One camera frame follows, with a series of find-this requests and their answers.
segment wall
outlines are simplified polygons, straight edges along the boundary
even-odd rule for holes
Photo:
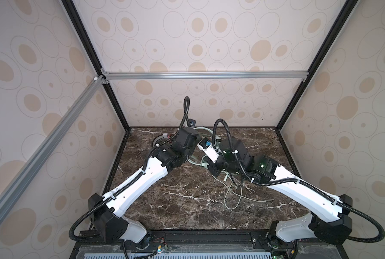
[[[344,0],[75,0],[74,3],[107,71],[259,71],[307,70]],[[271,80],[272,90],[264,92],[266,81],[269,80],[141,83],[130,80],[114,82],[114,89],[130,126],[176,125],[175,112],[180,108],[177,100],[187,94],[195,98],[191,103],[193,108],[198,108],[191,117],[195,116],[202,125],[210,126],[217,118],[224,117],[232,126],[276,126],[293,96],[290,88],[300,80],[285,83],[284,92],[278,90],[284,79]],[[218,90],[210,91],[213,82],[217,82]],[[249,92],[245,91],[246,82],[253,85]],[[153,90],[142,93],[137,84]],[[146,98],[152,105],[144,105]],[[166,99],[165,104],[160,105],[160,98]],[[240,105],[242,99],[246,100],[245,105]],[[153,118],[147,116],[150,109],[154,110]],[[250,117],[256,110],[260,115]],[[206,111],[211,115],[203,116]]]
[[[304,179],[348,194],[385,229],[385,0],[354,11],[282,134]],[[353,236],[376,236],[350,216]],[[344,247],[352,259],[385,259],[385,239]]]
[[[57,0],[0,1],[0,194],[93,76]],[[0,258],[69,258],[68,229],[102,192],[123,133],[100,88],[0,226]]]
[[[0,1],[0,194],[91,82],[56,0]]]
[[[191,119],[213,126],[276,126],[301,82],[282,79],[112,80],[131,126],[178,126],[184,96],[190,97]]]
[[[70,226],[101,194],[124,130],[98,90],[0,226],[0,258],[67,259]],[[87,229],[89,220],[76,233]]]

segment brown marble surface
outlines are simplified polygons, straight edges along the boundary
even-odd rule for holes
[[[175,128],[133,128],[111,189],[142,166],[156,136],[174,131]],[[244,142],[251,155],[265,153],[291,170],[273,129],[231,128],[230,131]],[[218,128],[217,135],[226,137],[224,128]],[[195,149],[196,157],[201,158],[202,154]],[[218,179],[223,181],[224,176],[220,174]],[[230,179],[225,184],[230,186]],[[237,208],[226,209],[224,196],[228,188],[205,168],[187,162],[153,184],[129,207],[125,216],[152,230],[268,229],[273,220],[289,220],[308,213],[308,209],[275,190],[249,182],[244,186],[242,196],[255,201],[242,198]],[[239,187],[232,185],[231,189],[241,193]],[[238,200],[238,196],[229,192],[226,204],[234,208]]]

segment patterned wallpaper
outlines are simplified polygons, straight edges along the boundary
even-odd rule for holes
[[[93,76],[57,0],[0,1],[0,194]],[[0,226],[0,258],[69,258],[67,231],[101,192],[122,138],[100,89]]]
[[[56,0],[0,1],[0,194],[94,77]]]
[[[385,229],[385,0],[360,3],[282,134],[304,179],[348,194]],[[353,236],[376,236],[350,216]],[[385,259],[385,239],[344,247],[351,259]]]
[[[178,126],[183,100],[191,119],[212,126],[276,126],[301,82],[294,79],[112,80],[130,126]]]
[[[306,70],[344,0],[74,0],[105,70]]]
[[[70,226],[88,210],[87,199],[102,193],[123,139],[112,109],[98,90],[1,224],[0,258],[69,258]]]

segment robotic arm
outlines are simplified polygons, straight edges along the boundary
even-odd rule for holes
[[[335,196],[326,193],[290,173],[277,161],[259,154],[251,156],[240,141],[231,137],[227,123],[218,119],[213,128],[211,140],[201,138],[194,129],[195,121],[188,119],[189,98],[184,100],[184,118],[178,131],[166,141],[157,144],[149,152],[143,167],[118,187],[103,196],[93,194],[89,200],[89,211],[72,225],[69,237],[75,241],[85,241],[101,237],[104,242],[112,243],[118,239],[130,240],[143,249],[149,244],[150,231],[140,222],[124,216],[128,207],[153,183],[169,174],[174,168],[185,163],[194,153],[195,147],[202,150],[206,168],[217,177],[221,172],[230,174],[234,184],[234,175],[252,184],[266,186],[279,191],[308,208],[311,212],[303,217],[288,221],[274,221],[270,227],[268,239],[272,247],[281,242],[317,237],[334,245],[344,243],[346,239],[358,242],[381,241],[385,232],[381,225],[368,215],[352,208],[349,196]],[[183,127],[184,122],[190,127]],[[217,124],[223,123],[227,139],[216,145]],[[374,238],[350,237],[352,220],[350,212],[360,215],[375,225],[379,231]],[[99,232],[92,236],[75,236],[74,230],[87,217]]]

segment horizontal metal bar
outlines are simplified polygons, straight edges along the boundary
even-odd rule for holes
[[[221,79],[221,78],[306,78],[309,72],[289,71],[225,71],[225,72],[106,72],[107,80],[127,79]]]
[[[96,90],[102,85],[103,80],[103,76],[98,75],[97,80],[91,82],[79,96],[77,101],[71,106],[69,111],[66,112],[51,134],[36,150],[32,158],[27,161],[17,178],[13,180],[10,186],[0,195],[0,225],[16,204],[17,200],[24,193],[34,176],[40,171],[41,167],[50,157],[61,139],[65,136],[71,125],[76,121],[86,104],[95,94]]]

